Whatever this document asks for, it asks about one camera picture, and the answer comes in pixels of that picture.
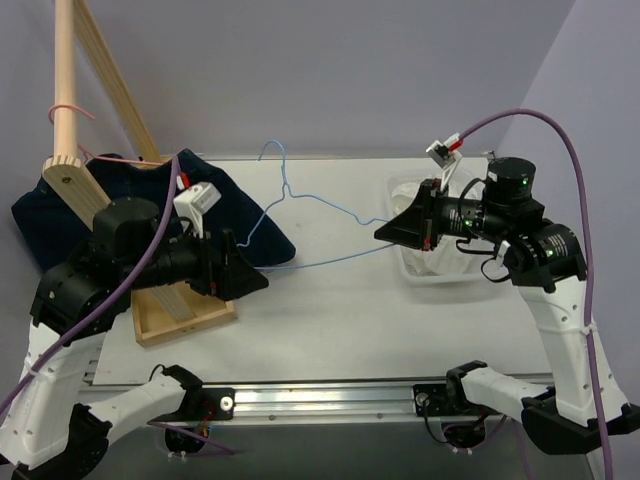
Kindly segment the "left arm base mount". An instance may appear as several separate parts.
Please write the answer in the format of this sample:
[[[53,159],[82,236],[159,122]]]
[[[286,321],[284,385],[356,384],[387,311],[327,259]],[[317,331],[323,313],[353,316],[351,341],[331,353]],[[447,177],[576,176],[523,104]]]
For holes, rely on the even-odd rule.
[[[216,423],[234,418],[235,397],[231,387],[204,387],[189,404],[148,425],[163,431],[164,446],[171,456],[233,456],[237,451],[214,440],[212,431]]]

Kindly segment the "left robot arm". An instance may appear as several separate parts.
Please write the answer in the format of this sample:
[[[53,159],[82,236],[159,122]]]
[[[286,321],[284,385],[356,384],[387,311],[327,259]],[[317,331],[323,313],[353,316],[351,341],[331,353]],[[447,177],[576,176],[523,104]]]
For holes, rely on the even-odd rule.
[[[191,232],[164,235],[169,213],[140,198],[99,211],[92,235],[41,278],[17,389],[2,403],[1,460],[17,479],[81,479],[108,448],[164,415],[190,419],[203,383],[173,365],[143,385],[94,404],[78,399],[86,368],[136,290],[186,283],[223,301],[265,289],[231,231],[219,246]]]

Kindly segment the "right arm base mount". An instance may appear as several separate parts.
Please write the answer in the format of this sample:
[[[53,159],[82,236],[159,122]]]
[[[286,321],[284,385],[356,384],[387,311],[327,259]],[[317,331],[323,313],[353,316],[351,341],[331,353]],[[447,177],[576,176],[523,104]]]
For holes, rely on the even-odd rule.
[[[487,421],[498,416],[488,407],[459,404],[444,383],[418,383],[412,386],[414,409],[424,422],[430,438],[452,454],[471,456],[495,439],[505,424],[500,416],[494,426]]]

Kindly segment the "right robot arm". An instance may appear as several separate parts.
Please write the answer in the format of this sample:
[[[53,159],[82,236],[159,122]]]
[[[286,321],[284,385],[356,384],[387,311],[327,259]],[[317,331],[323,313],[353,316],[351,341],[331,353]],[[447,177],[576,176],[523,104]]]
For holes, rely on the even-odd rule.
[[[610,435],[637,431],[639,408],[618,387],[598,335],[584,324],[586,261],[575,234],[546,219],[543,205],[533,199],[535,173],[526,159],[492,160],[478,200],[451,197],[441,180],[426,179],[409,207],[374,237],[421,251],[434,249],[444,237],[493,245],[533,315],[553,384],[526,383],[473,361],[447,372],[445,403],[459,413],[478,406],[518,421],[546,454],[586,454],[601,445],[596,392]]]

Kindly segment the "light blue wire hanger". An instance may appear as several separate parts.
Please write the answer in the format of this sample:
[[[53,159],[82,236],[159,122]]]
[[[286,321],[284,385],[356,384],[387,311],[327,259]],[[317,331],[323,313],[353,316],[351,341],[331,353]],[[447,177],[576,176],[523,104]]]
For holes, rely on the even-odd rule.
[[[263,146],[262,149],[260,151],[260,154],[258,156],[257,161],[260,162],[263,157],[266,154],[267,149],[270,146],[276,146],[277,149],[279,150],[280,153],[280,177],[281,177],[281,186],[280,186],[280,196],[272,201],[271,203],[269,203],[264,209],[262,214],[259,216],[258,220],[255,222],[255,224],[253,225],[253,227],[250,229],[249,233],[246,236],[246,239],[243,242],[240,242],[237,244],[237,246],[239,248],[248,248],[251,243],[252,243],[252,239],[254,237],[254,235],[256,234],[257,230],[260,228],[260,226],[262,225],[262,223],[264,222],[265,218],[267,217],[267,214],[270,212],[270,210],[279,205],[284,203],[287,199],[293,199],[293,200],[304,200],[304,199],[309,199],[309,200],[313,200],[316,202],[319,202],[331,209],[337,210],[339,212],[341,212],[342,214],[348,215],[349,217],[351,217],[359,226],[361,227],[367,227],[367,226],[371,226],[374,223],[383,223],[384,219],[383,218],[378,218],[378,217],[372,217],[368,220],[364,220],[362,219],[358,214],[356,214],[354,211],[349,210],[346,207],[343,207],[341,205],[336,204],[335,202],[331,202],[329,200],[327,200],[326,198],[323,198],[321,196],[318,196],[316,194],[313,193],[295,193],[291,182],[289,181],[289,176],[288,176],[288,172],[287,172],[287,151],[286,148],[284,147],[284,145],[276,140],[276,139],[271,139],[268,140]],[[350,260],[354,260],[357,258],[362,258],[368,255],[373,255],[385,250],[388,250],[390,248],[392,248],[393,245],[390,243],[384,244],[382,246],[379,247],[374,247],[371,249],[367,249],[367,250],[363,250],[360,252],[356,252],[356,253],[352,253],[349,255],[345,255],[345,256],[341,256],[341,257],[335,257],[335,258],[331,258],[331,259],[327,259],[327,260],[323,260],[323,261],[317,261],[317,262],[312,262],[312,263],[307,263],[307,264],[295,264],[295,265],[279,265],[279,266],[267,266],[267,267],[257,267],[257,270],[259,271],[275,271],[275,272],[285,272],[285,271],[296,271],[296,270],[304,270],[304,269],[310,269],[310,268],[317,268],[317,267],[323,267],[323,266],[328,266],[328,265],[332,265],[332,264],[338,264],[338,263],[342,263],[342,262],[346,262],[346,261],[350,261]]]

